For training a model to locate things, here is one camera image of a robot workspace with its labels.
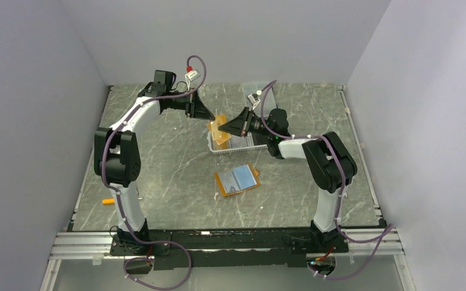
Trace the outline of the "clear plastic screw box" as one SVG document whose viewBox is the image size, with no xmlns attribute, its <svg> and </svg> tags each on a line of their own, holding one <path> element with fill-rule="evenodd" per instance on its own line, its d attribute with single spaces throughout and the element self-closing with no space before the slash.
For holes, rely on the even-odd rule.
<svg viewBox="0 0 466 291">
<path fill-rule="evenodd" d="M 270 114 L 270 111 L 272 109 L 276 109 L 278 106 L 274 98 L 273 89 L 266 89 L 265 91 L 262 91 L 264 87 L 265 87 L 265 84 L 262 82 L 245 82 L 241 84 L 241 90 L 244 95 L 246 106 L 249 107 L 257 116 L 261 116 L 261 112 L 263 112 L 263 116 L 267 118 Z M 260 109 L 262 106 L 262 103 L 261 103 L 262 94 L 264 92 L 267 92 L 267 94 L 266 94 L 265 102 L 263 105 L 263 110 L 261 111 Z M 254 108 L 247 100 L 247 96 L 251 93 L 257 93 L 260 98 L 260 103 Z"/>
</svg>

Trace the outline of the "orange leather card holder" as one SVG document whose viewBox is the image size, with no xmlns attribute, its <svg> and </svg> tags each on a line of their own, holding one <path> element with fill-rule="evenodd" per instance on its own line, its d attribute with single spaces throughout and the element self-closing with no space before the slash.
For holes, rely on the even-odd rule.
<svg viewBox="0 0 466 291">
<path fill-rule="evenodd" d="M 252 164 L 244 164 L 242 166 L 238 166 L 238 167 L 235 167 L 229 170 L 223 170 L 220 172 L 216 172 L 214 174 L 214 178 L 218 185 L 219 193 L 224 197 L 232 196 L 232 195 L 226 195 L 223 189 L 221 178 L 225 176 L 235 176 L 240 186 L 240 191 L 232 195 L 244 193 L 248 190 L 261 186 L 261 182 L 258 178 L 259 172 Z"/>
</svg>

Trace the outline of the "aluminium frame rail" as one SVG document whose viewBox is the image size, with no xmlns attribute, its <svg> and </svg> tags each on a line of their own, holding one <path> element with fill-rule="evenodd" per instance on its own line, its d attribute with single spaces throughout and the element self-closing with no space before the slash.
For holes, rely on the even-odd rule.
<svg viewBox="0 0 466 291">
<path fill-rule="evenodd" d="M 283 229 L 218 229 L 218 230 L 154 230 L 150 236 L 154 246 L 127 246 L 119 242 L 114 231 L 105 232 L 61 232 L 56 235 L 49 258 L 92 259 L 101 261 L 112 258 L 133 258 L 135 256 L 168 256 L 178 247 L 173 241 L 184 246 L 189 252 L 214 253 L 220 251 L 270 251 L 282 250 L 293 255 L 318 255 L 326 253 L 339 255 L 369 255 L 376 248 L 377 255 L 402 255 L 399 235 L 395 230 L 385 235 L 381 242 L 370 241 L 377 229 L 347 229 L 355 241 L 340 236 L 325 246 L 312 241 L 309 229 L 305 227 Z"/>
</svg>

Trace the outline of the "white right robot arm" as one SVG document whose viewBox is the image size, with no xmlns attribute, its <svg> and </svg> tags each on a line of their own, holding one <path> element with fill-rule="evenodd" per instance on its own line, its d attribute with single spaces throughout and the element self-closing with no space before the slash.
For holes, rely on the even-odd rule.
<svg viewBox="0 0 466 291">
<path fill-rule="evenodd" d="M 340 237 L 340 206 L 346 187 L 357 174 L 357 165 L 338 134 L 298 138 L 288 131 L 288 116 L 283 109 L 271 110 L 267 118 L 249 108 L 218 129 L 234 136 L 248 133 L 266 139 L 269 154 L 277 159 L 306 160 L 314 182 L 319 187 L 317 210 L 311 222 L 310 243 L 324 252 Z"/>
</svg>

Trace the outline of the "silver VIP card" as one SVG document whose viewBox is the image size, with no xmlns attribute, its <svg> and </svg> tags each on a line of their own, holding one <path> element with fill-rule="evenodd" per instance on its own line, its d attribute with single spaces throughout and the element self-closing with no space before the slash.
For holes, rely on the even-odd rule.
<svg viewBox="0 0 466 291">
<path fill-rule="evenodd" d="M 226 195 L 232 195 L 240 191 L 240 186 L 235 176 L 222 177 L 221 183 Z"/>
</svg>

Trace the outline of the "orange handled small tool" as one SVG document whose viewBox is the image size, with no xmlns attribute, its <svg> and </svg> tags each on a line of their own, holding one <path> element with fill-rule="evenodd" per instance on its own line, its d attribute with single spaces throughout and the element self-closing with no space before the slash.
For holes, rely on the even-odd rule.
<svg viewBox="0 0 466 291">
<path fill-rule="evenodd" d="M 113 205 L 115 203 L 115 200 L 113 198 L 103 199 L 101 203 L 104 206 Z"/>
</svg>

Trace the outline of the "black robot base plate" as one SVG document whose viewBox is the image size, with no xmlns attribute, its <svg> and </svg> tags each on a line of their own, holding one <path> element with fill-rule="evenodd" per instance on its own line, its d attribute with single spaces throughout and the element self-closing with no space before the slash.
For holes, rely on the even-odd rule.
<svg viewBox="0 0 466 291">
<path fill-rule="evenodd" d="M 150 256 L 155 270 L 192 267 L 306 267 L 309 259 L 346 254 L 340 235 L 321 235 L 311 227 L 150 230 L 152 246 L 112 237 L 110 255 Z"/>
</svg>

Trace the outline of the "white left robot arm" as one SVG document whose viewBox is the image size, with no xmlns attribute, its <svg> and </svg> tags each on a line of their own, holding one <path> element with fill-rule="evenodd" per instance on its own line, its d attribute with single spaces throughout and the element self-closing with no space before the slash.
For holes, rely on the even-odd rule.
<svg viewBox="0 0 466 291">
<path fill-rule="evenodd" d="M 138 95 L 133 106 L 112 126 L 100 127 L 94 136 L 94 171 L 110 190 L 118 214 L 117 237 L 136 255 L 150 246 L 149 227 L 138 201 L 136 180 L 141 172 L 137 135 L 166 109 L 181 110 L 188 118 L 213 121 L 215 116 L 198 95 L 196 70 L 185 76 L 187 90 L 173 92 L 175 73 L 156 70 L 154 80 Z"/>
</svg>

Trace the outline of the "white plastic basket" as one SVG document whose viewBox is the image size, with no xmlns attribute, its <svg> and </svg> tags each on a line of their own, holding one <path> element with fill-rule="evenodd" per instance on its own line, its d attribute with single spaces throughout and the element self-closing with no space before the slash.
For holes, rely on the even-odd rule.
<svg viewBox="0 0 466 291">
<path fill-rule="evenodd" d="M 221 145 L 215 144 L 211 132 L 208 132 L 207 139 L 209 151 L 216 155 L 267 149 L 267 145 L 263 142 L 258 142 L 252 133 L 248 133 L 246 137 L 232 136 Z"/>
</svg>

